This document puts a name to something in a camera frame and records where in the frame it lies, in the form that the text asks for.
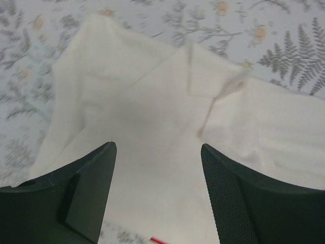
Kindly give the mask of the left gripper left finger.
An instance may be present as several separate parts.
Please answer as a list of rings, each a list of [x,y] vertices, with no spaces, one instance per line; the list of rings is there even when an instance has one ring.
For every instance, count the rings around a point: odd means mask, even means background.
[[[117,154],[107,142],[57,170],[1,188],[1,243],[97,243]]]

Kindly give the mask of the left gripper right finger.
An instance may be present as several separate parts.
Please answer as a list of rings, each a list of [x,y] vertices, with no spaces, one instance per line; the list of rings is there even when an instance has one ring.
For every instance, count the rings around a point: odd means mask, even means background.
[[[324,243],[324,191],[282,182],[208,144],[201,159],[220,243]]]

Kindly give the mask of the white t-shirt red print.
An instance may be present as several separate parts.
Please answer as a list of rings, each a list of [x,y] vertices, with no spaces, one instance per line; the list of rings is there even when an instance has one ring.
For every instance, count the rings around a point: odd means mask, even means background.
[[[105,217],[167,243],[218,243],[200,150],[324,189],[324,100],[256,79],[196,43],[180,48],[90,15],[53,67],[56,104],[38,177],[108,141]]]

